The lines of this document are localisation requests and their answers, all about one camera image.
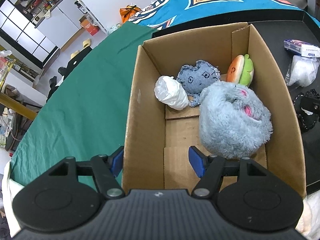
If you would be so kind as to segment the black plastic tray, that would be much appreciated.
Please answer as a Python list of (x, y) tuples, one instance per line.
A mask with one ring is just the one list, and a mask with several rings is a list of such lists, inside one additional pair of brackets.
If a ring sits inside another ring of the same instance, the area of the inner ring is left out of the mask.
[(301, 38), (319, 44), (319, 28), (304, 11), (254, 9), (190, 20), (153, 33), (166, 65), (176, 68), (205, 59), (225, 72), (241, 53), (253, 60), (253, 90), (271, 112), (273, 134), (266, 144), (266, 163), (271, 172), (299, 194), (306, 195), (303, 140), (292, 99), (298, 90), (287, 88), (285, 74), (291, 53), (283, 42)]

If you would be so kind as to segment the white soft bundle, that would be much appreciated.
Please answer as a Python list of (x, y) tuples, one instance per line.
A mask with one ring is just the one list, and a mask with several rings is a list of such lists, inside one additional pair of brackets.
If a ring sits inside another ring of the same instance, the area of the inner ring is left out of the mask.
[(160, 102), (177, 111), (189, 105), (187, 93), (173, 76), (160, 76), (156, 81), (154, 93)]

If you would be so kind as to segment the orange green burger plush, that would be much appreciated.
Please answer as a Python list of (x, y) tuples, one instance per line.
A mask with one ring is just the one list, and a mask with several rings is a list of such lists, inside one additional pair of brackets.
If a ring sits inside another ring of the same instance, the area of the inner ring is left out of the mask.
[(238, 55), (228, 68), (226, 81), (249, 87), (253, 76), (254, 65), (249, 55)]

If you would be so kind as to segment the yellow slipper right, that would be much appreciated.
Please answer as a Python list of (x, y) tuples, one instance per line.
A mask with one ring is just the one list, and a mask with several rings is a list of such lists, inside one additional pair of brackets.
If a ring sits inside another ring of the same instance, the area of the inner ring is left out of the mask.
[(82, 43), (82, 47), (85, 49), (87, 47), (90, 47), (91, 46), (91, 39), (88, 38), (86, 40), (84, 40), (84, 42)]

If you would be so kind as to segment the yellow slipper left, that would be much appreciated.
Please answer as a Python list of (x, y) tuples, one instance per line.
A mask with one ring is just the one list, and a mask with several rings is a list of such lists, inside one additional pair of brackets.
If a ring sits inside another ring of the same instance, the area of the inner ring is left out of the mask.
[(79, 50), (75, 51), (74, 53), (71, 54), (70, 59), (73, 59), (74, 57), (76, 57), (76, 55), (78, 55), (80, 53)]

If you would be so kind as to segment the green cloth sheet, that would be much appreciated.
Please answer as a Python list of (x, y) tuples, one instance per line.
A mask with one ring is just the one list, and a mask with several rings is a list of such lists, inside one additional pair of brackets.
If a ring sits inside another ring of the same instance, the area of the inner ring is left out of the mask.
[(127, 22), (85, 56), (20, 141), (10, 162), (13, 181), (28, 185), (65, 157), (89, 161), (123, 146), (137, 49), (152, 34)]

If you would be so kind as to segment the orange bag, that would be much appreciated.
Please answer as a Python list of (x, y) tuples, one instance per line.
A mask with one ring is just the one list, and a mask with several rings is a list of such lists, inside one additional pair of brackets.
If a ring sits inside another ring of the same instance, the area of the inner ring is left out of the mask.
[(135, 13), (139, 11), (141, 11), (141, 9), (136, 5), (127, 5), (125, 8), (120, 8), (119, 13), (121, 17), (121, 22), (127, 22), (131, 16), (133, 16)]

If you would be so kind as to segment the denim blue plush toy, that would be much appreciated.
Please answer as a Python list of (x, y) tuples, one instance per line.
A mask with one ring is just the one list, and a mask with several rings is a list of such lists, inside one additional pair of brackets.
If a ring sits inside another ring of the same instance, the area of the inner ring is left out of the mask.
[(196, 107), (200, 104), (202, 90), (220, 80), (220, 77), (217, 67), (207, 61), (197, 60), (195, 66), (183, 65), (176, 80), (182, 85), (187, 96), (193, 98), (189, 101), (189, 106)]

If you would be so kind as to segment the black dice stool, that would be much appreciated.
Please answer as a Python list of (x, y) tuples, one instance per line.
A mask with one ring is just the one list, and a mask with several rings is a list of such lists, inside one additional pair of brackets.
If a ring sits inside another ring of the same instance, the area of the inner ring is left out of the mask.
[(80, 51), (75, 57), (69, 60), (64, 78), (66, 78), (71, 72), (83, 61), (83, 59), (92, 51), (91, 47), (87, 47)]

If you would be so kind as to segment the yellow slipper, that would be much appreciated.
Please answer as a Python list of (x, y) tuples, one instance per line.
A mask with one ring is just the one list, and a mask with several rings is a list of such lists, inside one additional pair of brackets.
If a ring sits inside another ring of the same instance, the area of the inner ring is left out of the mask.
[(71, 54), (70, 59), (73, 59), (74, 57), (76, 57), (76, 55), (78, 55), (80, 53), (79, 50), (75, 51), (74, 53)]
[(82, 47), (85, 49), (87, 47), (90, 47), (91, 46), (91, 39), (88, 38), (86, 40), (84, 40), (84, 42), (82, 43)]

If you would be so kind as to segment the cream white blanket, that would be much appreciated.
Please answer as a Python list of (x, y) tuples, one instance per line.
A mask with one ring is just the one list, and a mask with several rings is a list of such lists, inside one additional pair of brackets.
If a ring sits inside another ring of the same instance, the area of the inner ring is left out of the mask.
[(317, 240), (320, 238), (320, 192), (307, 195), (303, 199), (303, 213), (296, 230), (305, 238)]

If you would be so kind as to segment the orange cardboard box on floor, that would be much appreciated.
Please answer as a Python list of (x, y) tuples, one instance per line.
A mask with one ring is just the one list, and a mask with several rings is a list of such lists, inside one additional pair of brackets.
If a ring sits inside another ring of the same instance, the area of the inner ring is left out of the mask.
[(85, 16), (82, 16), (79, 20), (80, 25), (88, 32), (90, 35), (94, 36), (96, 33), (99, 32), (99, 27), (94, 25), (92, 21), (90, 21)]

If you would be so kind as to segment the fluffy blue plush toy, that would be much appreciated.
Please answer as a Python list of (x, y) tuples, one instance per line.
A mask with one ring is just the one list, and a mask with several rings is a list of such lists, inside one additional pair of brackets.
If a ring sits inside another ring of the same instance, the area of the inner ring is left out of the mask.
[(201, 92), (199, 137), (208, 152), (226, 159), (250, 157), (272, 133), (270, 111), (248, 87), (217, 81)]

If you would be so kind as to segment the tissue pack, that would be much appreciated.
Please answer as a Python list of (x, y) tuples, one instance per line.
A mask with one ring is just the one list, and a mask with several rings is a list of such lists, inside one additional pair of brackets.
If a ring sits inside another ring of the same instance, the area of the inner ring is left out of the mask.
[(284, 49), (296, 55), (308, 58), (319, 58), (319, 47), (296, 39), (283, 41)]

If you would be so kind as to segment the white kitchen cabinet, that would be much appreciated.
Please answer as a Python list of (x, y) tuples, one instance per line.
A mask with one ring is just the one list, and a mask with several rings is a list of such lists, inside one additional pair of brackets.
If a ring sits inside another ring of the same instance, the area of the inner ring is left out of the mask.
[(75, 4), (76, 0), (60, 0), (50, 9), (50, 17), (42, 18), (36, 25), (58, 48), (62, 48), (81, 28), (80, 18), (85, 14)]

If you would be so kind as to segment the clear plastic bag item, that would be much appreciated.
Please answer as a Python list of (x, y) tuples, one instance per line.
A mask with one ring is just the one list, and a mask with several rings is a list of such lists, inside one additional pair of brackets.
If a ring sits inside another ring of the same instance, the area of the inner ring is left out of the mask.
[(313, 83), (313, 81), (315, 81), (318, 68), (318, 58), (308, 58), (294, 55), (285, 76), (286, 85), (308, 87)]

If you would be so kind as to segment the black white plush toy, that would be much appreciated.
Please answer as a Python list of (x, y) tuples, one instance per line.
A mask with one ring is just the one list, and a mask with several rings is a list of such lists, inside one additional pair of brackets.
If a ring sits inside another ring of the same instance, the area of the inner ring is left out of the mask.
[(297, 95), (293, 101), (300, 130), (305, 133), (319, 122), (319, 93), (315, 89)]

